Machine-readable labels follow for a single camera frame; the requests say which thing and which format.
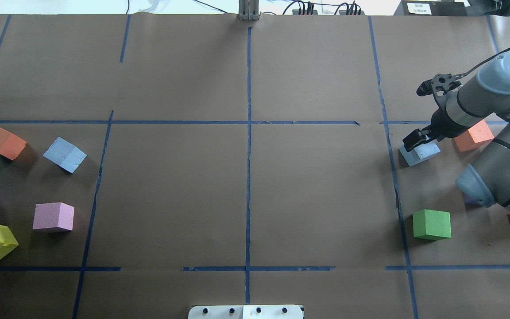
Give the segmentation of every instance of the orange block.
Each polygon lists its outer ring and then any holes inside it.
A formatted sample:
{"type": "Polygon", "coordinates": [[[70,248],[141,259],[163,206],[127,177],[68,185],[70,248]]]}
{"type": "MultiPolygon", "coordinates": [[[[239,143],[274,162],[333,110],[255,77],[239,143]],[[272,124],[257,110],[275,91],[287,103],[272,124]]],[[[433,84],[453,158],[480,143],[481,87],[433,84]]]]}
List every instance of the orange block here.
{"type": "Polygon", "coordinates": [[[14,160],[19,156],[26,145],[26,141],[23,141],[17,135],[0,127],[0,155],[14,160]]]}
{"type": "Polygon", "coordinates": [[[454,137],[454,141],[460,152],[479,148],[493,139],[493,133],[491,133],[485,120],[481,120],[476,125],[473,125],[473,127],[462,133],[462,135],[454,137]]]}

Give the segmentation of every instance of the black cable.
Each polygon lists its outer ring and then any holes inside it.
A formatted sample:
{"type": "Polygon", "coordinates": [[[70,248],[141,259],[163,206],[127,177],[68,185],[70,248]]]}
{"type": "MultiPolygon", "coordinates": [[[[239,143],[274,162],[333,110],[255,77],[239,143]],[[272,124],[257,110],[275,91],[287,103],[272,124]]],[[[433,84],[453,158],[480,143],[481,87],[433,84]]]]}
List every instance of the black cable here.
{"type": "MultiPolygon", "coordinates": [[[[294,1],[292,1],[292,2],[291,2],[291,3],[290,3],[290,4],[289,4],[289,5],[285,8],[285,10],[283,11],[283,14],[285,14],[285,13],[287,12],[287,10],[290,8],[290,6],[292,6],[292,5],[293,5],[293,4],[295,4],[295,3],[298,3],[298,5],[299,5],[299,14],[304,14],[304,12],[306,11],[306,5],[305,5],[305,2],[304,2],[304,1],[302,1],[302,0],[294,0],[294,1]]],[[[311,4],[312,4],[312,12],[313,12],[313,11],[314,11],[314,5],[315,5],[315,4],[313,4],[313,3],[311,3],[311,4]]],[[[338,7],[338,9],[337,9],[337,10],[339,10],[339,9],[340,9],[340,7],[341,7],[343,4],[317,4],[317,5],[318,5],[318,6],[332,6],[332,7],[338,7]]]]}
{"type": "Polygon", "coordinates": [[[336,12],[334,12],[334,16],[335,16],[336,14],[338,14],[338,11],[340,10],[340,8],[341,8],[344,4],[346,5],[346,10],[347,10],[348,12],[350,11],[350,5],[349,5],[347,2],[343,2],[342,4],[340,4],[340,5],[338,6],[338,8],[336,8],[336,12]]]}
{"type": "Polygon", "coordinates": [[[215,9],[215,10],[218,10],[219,12],[224,12],[224,13],[229,13],[229,12],[225,12],[224,10],[220,9],[220,8],[216,8],[214,6],[210,6],[209,4],[205,4],[204,2],[202,1],[198,1],[198,0],[193,0],[194,2],[198,2],[199,4],[204,4],[205,6],[209,6],[210,8],[212,9],[215,9]]]}
{"type": "Polygon", "coordinates": [[[476,65],[476,66],[474,66],[474,67],[472,67],[472,69],[471,69],[471,70],[469,70],[469,71],[467,71],[466,73],[460,73],[460,74],[456,74],[456,75],[454,75],[454,78],[455,78],[455,79],[461,79],[461,78],[465,77],[466,75],[468,75],[468,74],[470,74],[471,72],[473,72],[473,70],[477,69],[478,67],[480,67],[480,66],[482,66],[483,64],[485,64],[485,63],[489,62],[490,60],[493,60],[493,58],[495,58],[496,56],[498,56],[498,55],[500,55],[500,54],[503,54],[503,53],[505,53],[505,52],[507,52],[507,51],[510,51],[510,48],[506,48],[506,49],[504,49],[503,51],[501,51],[501,52],[497,53],[496,55],[488,57],[488,58],[487,58],[487,59],[485,59],[483,62],[479,63],[478,65],[476,65]]]}
{"type": "Polygon", "coordinates": [[[348,12],[346,13],[347,16],[352,16],[354,14],[354,7],[355,7],[355,0],[352,2],[352,5],[348,9],[348,12]]]}
{"type": "Polygon", "coordinates": [[[317,4],[318,6],[332,6],[337,7],[339,4],[317,4]]]}

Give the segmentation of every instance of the cable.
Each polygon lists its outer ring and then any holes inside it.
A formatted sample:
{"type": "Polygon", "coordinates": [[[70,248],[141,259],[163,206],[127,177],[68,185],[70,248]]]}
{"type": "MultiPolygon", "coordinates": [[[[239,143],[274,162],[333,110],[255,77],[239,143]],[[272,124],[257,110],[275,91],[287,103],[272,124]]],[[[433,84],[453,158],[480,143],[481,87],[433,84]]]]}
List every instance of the cable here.
{"type": "Polygon", "coordinates": [[[318,6],[332,6],[337,7],[339,4],[317,4],[318,6]]]}
{"type": "Polygon", "coordinates": [[[338,8],[336,8],[336,12],[334,12],[334,16],[335,16],[336,14],[338,14],[338,10],[340,10],[340,8],[341,8],[344,4],[346,5],[346,12],[350,12],[350,5],[348,4],[348,2],[344,2],[344,3],[340,4],[340,5],[338,6],[338,8]]]}
{"type": "Polygon", "coordinates": [[[218,10],[219,12],[229,13],[229,12],[226,12],[226,11],[224,11],[224,10],[220,9],[220,8],[216,8],[216,7],[214,7],[214,6],[210,6],[209,4],[205,4],[205,3],[204,3],[204,2],[202,2],[202,1],[198,1],[198,0],[192,0],[192,1],[194,1],[194,2],[198,2],[199,4],[204,4],[205,6],[209,6],[210,8],[215,9],[215,10],[218,10]]]}
{"type": "Polygon", "coordinates": [[[352,5],[350,6],[350,10],[346,13],[347,16],[352,16],[354,14],[354,7],[355,7],[355,0],[352,2],[352,5]]]}
{"type": "Polygon", "coordinates": [[[300,2],[302,1],[292,1],[286,8],[285,10],[283,11],[283,14],[285,14],[287,12],[287,10],[290,8],[290,6],[292,6],[293,4],[298,4],[298,14],[300,14],[300,2]]]}
{"type": "Polygon", "coordinates": [[[470,74],[471,72],[473,72],[473,70],[477,69],[478,67],[480,67],[480,66],[482,66],[483,64],[485,64],[485,63],[489,62],[490,60],[493,60],[493,58],[495,58],[496,56],[498,56],[498,55],[500,55],[500,54],[503,54],[503,53],[505,53],[505,52],[507,52],[507,51],[510,51],[510,48],[506,48],[506,49],[504,49],[503,51],[501,51],[501,52],[497,53],[496,55],[488,57],[488,58],[487,58],[487,59],[485,59],[483,62],[479,63],[478,65],[476,65],[476,66],[474,66],[474,67],[472,67],[472,69],[471,69],[471,70],[469,70],[469,71],[467,71],[466,73],[460,73],[460,74],[456,74],[456,75],[454,75],[454,78],[455,78],[455,79],[461,79],[461,78],[465,77],[466,75],[468,75],[468,74],[470,74]]]}

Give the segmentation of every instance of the blue joint cap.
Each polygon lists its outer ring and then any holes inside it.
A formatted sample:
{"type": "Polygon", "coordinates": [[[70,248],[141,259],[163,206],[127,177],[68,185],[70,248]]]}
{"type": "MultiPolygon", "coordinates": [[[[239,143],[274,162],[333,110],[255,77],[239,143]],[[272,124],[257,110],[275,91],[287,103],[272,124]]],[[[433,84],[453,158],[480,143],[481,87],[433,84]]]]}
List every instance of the blue joint cap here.
{"type": "Polygon", "coordinates": [[[493,194],[471,164],[456,179],[456,186],[483,207],[490,207],[496,203],[493,194]]]}
{"type": "Polygon", "coordinates": [[[476,78],[487,91],[510,95],[510,52],[500,54],[486,63],[476,78]]]}

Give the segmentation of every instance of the purple block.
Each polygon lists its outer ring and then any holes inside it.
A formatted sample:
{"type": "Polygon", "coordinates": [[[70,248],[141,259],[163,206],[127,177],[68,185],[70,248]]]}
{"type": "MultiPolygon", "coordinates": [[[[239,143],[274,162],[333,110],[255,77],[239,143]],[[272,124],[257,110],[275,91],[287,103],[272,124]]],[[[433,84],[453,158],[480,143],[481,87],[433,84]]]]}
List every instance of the purple block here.
{"type": "Polygon", "coordinates": [[[470,196],[467,196],[466,194],[464,194],[464,203],[467,205],[481,206],[481,204],[479,204],[479,202],[476,202],[473,198],[471,198],[470,196]]]}
{"type": "Polygon", "coordinates": [[[45,233],[66,232],[72,230],[74,208],[63,202],[36,204],[33,230],[45,233]]]}

